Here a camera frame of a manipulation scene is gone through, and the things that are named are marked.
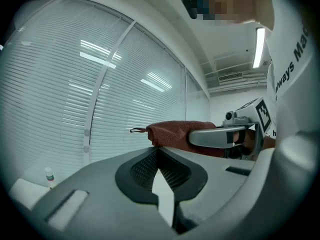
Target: black mesh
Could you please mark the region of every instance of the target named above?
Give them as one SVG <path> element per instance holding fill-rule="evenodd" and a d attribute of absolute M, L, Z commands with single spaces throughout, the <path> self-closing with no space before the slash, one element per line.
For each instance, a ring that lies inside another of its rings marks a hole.
<path fill-rule="evenodd" d="M 157 152 L 157 165 L 172 191 L 180 187 L 191 176 L 189 167 L 167 155 L 160 149 Z"/>
<path fill-rule="evenodd" d="M 140 162 L 132 166 L 130 173 L 134 181 L 148 191 L 152 191 L 152 186 L 156 173 L 158 171 L 157 165 L 157 150 Z"/>

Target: air conditioning vent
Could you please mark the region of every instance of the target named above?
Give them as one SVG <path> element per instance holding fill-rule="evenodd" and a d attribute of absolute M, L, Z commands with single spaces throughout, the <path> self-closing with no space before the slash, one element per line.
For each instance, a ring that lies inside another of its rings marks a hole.
<path fill-rule="evenodd" d="M 231 80 L 241 79 L 243 77 L 244 77 L 243 72 L 239 72 L 239 73 L 232 73 L 232 74 L 219 76 L 218 79 L 219 79 L 219 83 L 223 83 Z"/>

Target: white shirt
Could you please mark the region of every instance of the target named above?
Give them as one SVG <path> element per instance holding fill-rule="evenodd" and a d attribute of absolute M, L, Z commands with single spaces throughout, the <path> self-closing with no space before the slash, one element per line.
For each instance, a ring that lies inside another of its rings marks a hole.
<path fill-rule="evenodd" d="M 272 59 L 267 98 L 277 139 L 320 128 L 318 58 L 312 35 L 288 0 L 272 0 L 274 28 L 267 39 Z"/>

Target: wall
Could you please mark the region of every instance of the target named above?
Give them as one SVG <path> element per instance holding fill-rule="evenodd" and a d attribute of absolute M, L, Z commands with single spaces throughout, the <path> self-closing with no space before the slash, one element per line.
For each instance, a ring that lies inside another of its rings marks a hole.
<path fill-rule="evenodd" d="M 224 91 L 210 97 L 211 122 L 222 125 L 226 112 L 241 108 L 246 103 L 267 94 L 267 88 L 250 88 L 247 90 Z"/>
<path fill-rule="evenodd" d="M 198 59 L 180 33 L 154 7 L 143 0 L 90 0 L 136 20 L 160 41 L 188 68 L 209 97 L 207 83 Z"/>

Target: person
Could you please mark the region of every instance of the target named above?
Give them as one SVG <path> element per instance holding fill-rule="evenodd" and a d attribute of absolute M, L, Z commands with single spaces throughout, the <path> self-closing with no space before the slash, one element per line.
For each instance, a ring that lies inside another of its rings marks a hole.
<path fill-rule="evenodd" d="M 287 122 L 288 125 L 281 130 L 281 138 L 303 128 L 309 130 L 312 123 L 305 120 L 307 124 L 303 125 L 302 119 L 294 121 L 294 105 L 286 102 L 284 97 L 289 97 L 286 92 L 302 71 L 310 73 L 314 70 L 311 64 L 315 60 L 315 46 L 312 45 L 309 29 L 301 17 L 299 5 L 293 0 L 196 0 L 197 6 L 201 3 L 203 4 L 200 6 L 208 8 L 197 9 L 198 14 L 205 12 L 211 16 L 203 16 L 203 19 L 223 20 L 233 24 L 256 22 L 271 32 L 266 40 L 272 59 L 267 77 L 266 105 L 272 124 L 277 126 L 276 112 L 282 110 L 281 121 Z M 254 149 L 255 131 L 247 129 L 245 135 L 235 132 L 233 141 L 240 141 L 244 149 L 250 153 Z M 275 139 L 269 136 L 264 138 L 262 149 L 275 146 Z"/>

